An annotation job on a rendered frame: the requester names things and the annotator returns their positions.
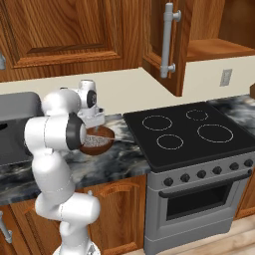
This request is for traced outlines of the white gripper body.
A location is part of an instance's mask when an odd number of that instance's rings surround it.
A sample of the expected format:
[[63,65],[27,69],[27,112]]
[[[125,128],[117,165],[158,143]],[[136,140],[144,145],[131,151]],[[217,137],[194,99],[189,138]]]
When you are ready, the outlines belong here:
[[82,119],[86,128],[98,127],[105,123],[105,111],[98,106],[93,106],[90,109],[80,109],[78,117]]

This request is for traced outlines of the brown bowl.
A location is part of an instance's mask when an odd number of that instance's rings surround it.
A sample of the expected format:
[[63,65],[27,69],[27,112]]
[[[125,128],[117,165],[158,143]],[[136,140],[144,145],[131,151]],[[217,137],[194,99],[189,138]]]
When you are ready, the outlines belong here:
[[[110,137],[115,137],[115,133],[108,127],[91,127],[87,129],[87,133],[91,133],[93,130],[95,130],[99,134],[108,134]],[[85,147],[84,145],[82,145],[80,147],[80,151],[88,155],[99,155],[106,152],[113,145],[113,143],[114,142],[112,141],[109,142],[107,145],[100,147]]]

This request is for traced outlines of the closed wooden cabinet door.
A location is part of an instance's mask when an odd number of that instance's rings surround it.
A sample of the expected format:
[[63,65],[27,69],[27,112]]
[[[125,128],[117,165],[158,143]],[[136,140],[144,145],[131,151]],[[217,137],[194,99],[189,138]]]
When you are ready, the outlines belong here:
[[0,0],[0,83],[139,66],[139,0]]

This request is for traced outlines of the wooden base cabinet door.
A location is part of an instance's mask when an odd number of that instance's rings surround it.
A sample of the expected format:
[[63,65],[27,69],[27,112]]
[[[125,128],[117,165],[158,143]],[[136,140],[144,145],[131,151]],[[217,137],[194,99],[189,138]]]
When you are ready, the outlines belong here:
[[[135,176],[78,189],[89,190],[101,204],[99,218],[88,226],[89,236],[102,255],[122,255],[143,247],[146,176]],[[10,208],[30,251],[22,255],[52,255],[60,246],[59,223],[38,216],[35,200]]]

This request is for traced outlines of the open wooden cabinet door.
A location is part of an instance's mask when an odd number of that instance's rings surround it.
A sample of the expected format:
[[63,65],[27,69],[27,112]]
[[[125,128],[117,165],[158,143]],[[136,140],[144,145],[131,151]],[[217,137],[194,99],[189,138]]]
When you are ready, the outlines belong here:
[[[175,72],[166,79],[160,77],[163,13],[171,2],[173,11],[181,11],[181,20],[172,22],[169,63]],[[176,97],[182,96],[187,49],[194,0],[142,0],[141,1],[141,66]]]

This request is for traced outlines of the wooden cabinet shelf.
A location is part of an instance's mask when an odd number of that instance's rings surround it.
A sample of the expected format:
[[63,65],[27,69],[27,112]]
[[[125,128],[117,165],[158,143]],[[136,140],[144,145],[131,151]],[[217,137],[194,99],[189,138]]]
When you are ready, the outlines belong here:
[[255,55],[255,0],[194,0],[187,61]]

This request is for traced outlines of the narrow wooden base cabinet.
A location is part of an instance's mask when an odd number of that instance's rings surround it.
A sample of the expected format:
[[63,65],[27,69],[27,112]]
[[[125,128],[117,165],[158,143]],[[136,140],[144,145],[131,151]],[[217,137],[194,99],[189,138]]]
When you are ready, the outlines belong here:
[[255,214],[255,177],[251,177],[240,199],[234,219]]

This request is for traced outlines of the black hob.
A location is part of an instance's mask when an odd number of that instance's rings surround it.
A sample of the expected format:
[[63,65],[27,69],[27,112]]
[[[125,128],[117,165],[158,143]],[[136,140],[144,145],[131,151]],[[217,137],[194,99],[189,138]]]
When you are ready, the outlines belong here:
[[125,113],[153,172],[255,151],[255,135],[207,102]]

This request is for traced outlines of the grey oven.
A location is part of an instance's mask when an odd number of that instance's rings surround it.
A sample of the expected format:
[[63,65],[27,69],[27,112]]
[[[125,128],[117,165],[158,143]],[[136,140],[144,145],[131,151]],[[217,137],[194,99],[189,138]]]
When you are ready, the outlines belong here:
[[255,152],[147,176],[145,255],[230,230]]

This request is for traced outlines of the grey oven door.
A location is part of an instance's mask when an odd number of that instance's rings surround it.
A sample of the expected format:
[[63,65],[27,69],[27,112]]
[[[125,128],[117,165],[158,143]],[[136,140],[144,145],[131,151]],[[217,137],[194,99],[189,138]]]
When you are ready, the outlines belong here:
[[247,179],[174,198],[148,185],[144,244],[164,249],[228,232]]

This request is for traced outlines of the grey wall outlet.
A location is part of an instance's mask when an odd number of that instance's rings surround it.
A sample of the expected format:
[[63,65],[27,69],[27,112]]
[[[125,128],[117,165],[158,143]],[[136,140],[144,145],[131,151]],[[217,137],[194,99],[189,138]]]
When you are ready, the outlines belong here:
[[232,75],[232,70],[231,69],[224,70],[222,72],[221,81],[220,81],[220,86],[221,87],[225,87],[225,86],[229,85],[231,75]]

